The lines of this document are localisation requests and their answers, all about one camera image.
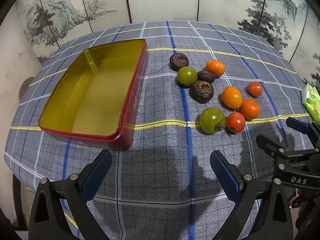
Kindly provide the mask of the red tomato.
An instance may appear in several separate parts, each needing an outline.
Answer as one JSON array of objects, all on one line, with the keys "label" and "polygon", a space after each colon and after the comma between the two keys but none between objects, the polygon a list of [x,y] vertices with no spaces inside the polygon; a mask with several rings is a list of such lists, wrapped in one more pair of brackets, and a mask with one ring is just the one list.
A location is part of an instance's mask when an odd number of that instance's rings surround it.
[{"label": "red tomato", "polygon": [[226,119],[226,127],[231,134],[236,134],[243,131],[245,124],[245,117],[239,112],[230,114]]},{"label": "red tomato", "polygon": [[253,81],[247,86],[248,93],[253,97],[259,97],[263,93],[263,87],[260,82]]}]

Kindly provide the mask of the orange tangerine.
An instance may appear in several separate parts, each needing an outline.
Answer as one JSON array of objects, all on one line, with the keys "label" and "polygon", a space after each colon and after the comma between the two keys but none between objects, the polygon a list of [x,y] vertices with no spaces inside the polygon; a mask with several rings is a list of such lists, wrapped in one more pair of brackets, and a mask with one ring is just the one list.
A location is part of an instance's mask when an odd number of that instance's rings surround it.
[{"label": "orange tangerine", "polygon": [[206,63],[206,70],[212,72],[215,76],[222,76],[225,73],[225,65],[218,60],[209,60]]},{"label": "orange tangerine", "polygon": [[240,113],[248,120],[255,119],[260,114],[260,106],[253,99],[245,99],[240,106]]}]

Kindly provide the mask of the orange oval kumquat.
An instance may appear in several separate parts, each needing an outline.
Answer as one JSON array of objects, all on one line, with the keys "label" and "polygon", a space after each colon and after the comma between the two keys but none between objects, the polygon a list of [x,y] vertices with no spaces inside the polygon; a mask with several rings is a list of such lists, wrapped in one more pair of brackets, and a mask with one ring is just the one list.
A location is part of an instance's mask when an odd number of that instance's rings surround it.
[{"label": "orange oval kumquat", "polygon": [[238,109],[242,104],[242,94],[233,86],[228,86],[222,93],[223,103],[231,109]]}]

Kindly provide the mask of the green tomato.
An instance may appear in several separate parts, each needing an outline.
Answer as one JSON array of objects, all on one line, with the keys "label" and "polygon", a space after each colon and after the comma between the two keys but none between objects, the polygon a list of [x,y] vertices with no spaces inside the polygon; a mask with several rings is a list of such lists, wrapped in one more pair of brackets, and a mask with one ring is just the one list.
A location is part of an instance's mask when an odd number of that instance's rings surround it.
[{"label": "green tomato", "polygon": [[200,114],[200,127],[208,133],[213,134],[225,128],[226,117],[224,113],[214,107],[209,107]]},{"label": "green tomato", "polygon": [[177,80],[183,86],[190,87],[197,81],[197,72],[192,67],[182,67],[177,72]]}]

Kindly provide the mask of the dark wrinkled fruit large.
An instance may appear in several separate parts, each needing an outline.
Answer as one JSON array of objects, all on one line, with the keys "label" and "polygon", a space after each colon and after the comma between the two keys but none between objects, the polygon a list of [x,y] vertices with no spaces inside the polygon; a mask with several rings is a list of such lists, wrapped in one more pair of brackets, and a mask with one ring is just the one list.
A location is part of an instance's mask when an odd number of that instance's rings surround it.
[{"label": "dark wrinkled fruit large", "polygon": [[206,81],[196,81],[189,90],[192,99],[199,103],[207,103],[214,95],[212,85]]}]

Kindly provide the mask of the dark wrinkled fruit top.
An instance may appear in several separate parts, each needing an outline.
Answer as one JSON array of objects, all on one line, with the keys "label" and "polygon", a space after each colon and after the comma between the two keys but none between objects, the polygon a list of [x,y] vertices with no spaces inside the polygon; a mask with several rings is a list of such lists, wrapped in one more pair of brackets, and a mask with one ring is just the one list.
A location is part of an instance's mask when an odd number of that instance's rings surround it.
[{"label": "dark wrinkled fruit top", "polygon": [[169,59],[170,68],[179,71],[181,68],[189,66],[189,60],[183,53],[174,53]]}]

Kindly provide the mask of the green tissue pack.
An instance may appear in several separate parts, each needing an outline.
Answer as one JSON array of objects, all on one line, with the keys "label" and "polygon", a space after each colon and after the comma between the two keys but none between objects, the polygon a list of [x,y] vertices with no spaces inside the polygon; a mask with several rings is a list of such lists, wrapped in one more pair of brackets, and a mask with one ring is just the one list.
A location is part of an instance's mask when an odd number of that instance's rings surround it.
[{"label": "green tissue pack", "polygon": [[315,87],[309,83],[302,89],[302,104],[306,108],[313,121],[320,122],[320,98]]}]

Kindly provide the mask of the blue plaid tablecloth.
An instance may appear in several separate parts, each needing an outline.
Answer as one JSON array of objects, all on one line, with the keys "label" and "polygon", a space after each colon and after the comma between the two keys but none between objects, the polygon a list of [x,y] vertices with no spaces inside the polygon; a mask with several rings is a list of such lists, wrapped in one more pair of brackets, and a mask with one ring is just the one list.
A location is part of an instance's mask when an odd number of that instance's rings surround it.
[{"label": "blue plaid tablecloth", "polygon": [[[285,120],[308,121],[300,92],[304,82],[265,39],[246,31],[189,21],[145,22],[98,31],[64,43],[29,86],[11,123],[4,160],[14,175],[35,190],[40,179],[67,178],[90,163],[99,150],[70,140],[56,140],[40,130],[40,114],[61,76],[80,53],[102,43],[144,38],[148,65],[137,112],[133,143],[113,152],[112,166],[88,207],[111,239],[211,239],[233,208],[209,164],[220,150],[242,172],[270,179],[273,161],[255,139],[265,134],[291,148],[310,148],[308,137],[287,128]],[[206,108],[180,88],[169,67],[174,52],[183,52],[196,70],[210,59],[225,64],[214,81],[208,107],[229,114],[219,98],[234,86],[244,98],[258,80],[260,115],[234,136],[203,134],[196,126]]]}]

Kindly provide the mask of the orange tangerine top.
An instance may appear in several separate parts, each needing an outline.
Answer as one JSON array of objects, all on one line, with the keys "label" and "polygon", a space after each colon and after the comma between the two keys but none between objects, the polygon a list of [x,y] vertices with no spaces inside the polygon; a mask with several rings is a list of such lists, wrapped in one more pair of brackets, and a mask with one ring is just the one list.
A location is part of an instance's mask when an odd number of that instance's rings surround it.
[{"label": "orange tangerine top", "polygon": [[225,65],[218,60],[209,60],[206,63],[206,70],[212,72],[215,76],[222,76],[225,73]]}]

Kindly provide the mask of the dark wrinkled fruit middle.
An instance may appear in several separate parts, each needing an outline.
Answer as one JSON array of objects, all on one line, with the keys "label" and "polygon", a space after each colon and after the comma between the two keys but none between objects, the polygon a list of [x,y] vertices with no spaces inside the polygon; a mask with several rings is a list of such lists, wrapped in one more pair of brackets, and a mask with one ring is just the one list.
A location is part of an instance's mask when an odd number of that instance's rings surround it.
[{"label": "dark wrinkled fruit middle", "polygon": [[199,81],[205,81],[207,83],[212,84],[215,81],[215,75],[210,71],[201,70],[197,72],[197,79]]}]

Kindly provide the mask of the painted folding screen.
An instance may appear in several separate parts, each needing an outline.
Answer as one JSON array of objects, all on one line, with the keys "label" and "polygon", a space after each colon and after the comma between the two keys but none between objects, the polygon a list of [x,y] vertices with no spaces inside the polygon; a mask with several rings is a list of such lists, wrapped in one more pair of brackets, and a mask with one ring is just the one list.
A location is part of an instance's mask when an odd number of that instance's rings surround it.
[{"label": "painted folding screen", "polygon": [[319,20],[306,0],[17,0],[15,7],[41,63],[62,44],[101,29],[193,20],[263,37],[304,81],[319,85]]}]

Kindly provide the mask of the red gold toffee tin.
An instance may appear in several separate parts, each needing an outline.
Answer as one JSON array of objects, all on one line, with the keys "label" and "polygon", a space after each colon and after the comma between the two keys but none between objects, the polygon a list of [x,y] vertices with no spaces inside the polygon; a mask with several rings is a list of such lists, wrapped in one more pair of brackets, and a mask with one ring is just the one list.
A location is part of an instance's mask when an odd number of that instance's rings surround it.
[{"label": "red gold toffee tin", "polygon": [[67,68],[40,115],[52,137],[125,151],[133,142],[148,64],[142,38],[85,49]]}]

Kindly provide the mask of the round brown stool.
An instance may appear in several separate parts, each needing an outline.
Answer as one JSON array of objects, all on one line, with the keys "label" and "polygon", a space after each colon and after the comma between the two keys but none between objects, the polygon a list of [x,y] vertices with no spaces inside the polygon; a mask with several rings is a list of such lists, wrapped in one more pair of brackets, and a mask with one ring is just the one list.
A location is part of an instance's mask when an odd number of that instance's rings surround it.
[{"label": "round brown stool", "polygon": [[34,79],[34,77],[29,77],[26,80],[24,80],[23,83],[21,84],[19,91],[18,91],[19,103],[22,102],[22,99],[23,99],[29,85],[32,83],[33,79]]}]

